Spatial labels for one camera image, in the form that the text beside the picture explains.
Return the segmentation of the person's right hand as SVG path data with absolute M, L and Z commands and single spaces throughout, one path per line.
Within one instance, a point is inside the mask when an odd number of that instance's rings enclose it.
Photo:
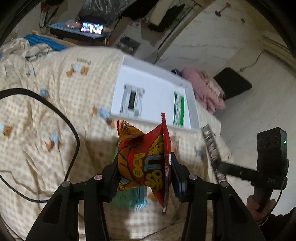
M 259 204 L 255 201 L 254 196 L 251 195 L 247 198 L 247 209 L 249 210 L 249 212 L 251 213 L 253 219 L 257 222 L 257 223 L 261 223 L 264 220 L 266 220 L 268 214 L 272 211 L 272 209 L 274 208 L 276 204 L 276 200 L 275 199 L 271 199 L 267 202 L 266 206 L 264 207 L 264 209 L 259 212 Z

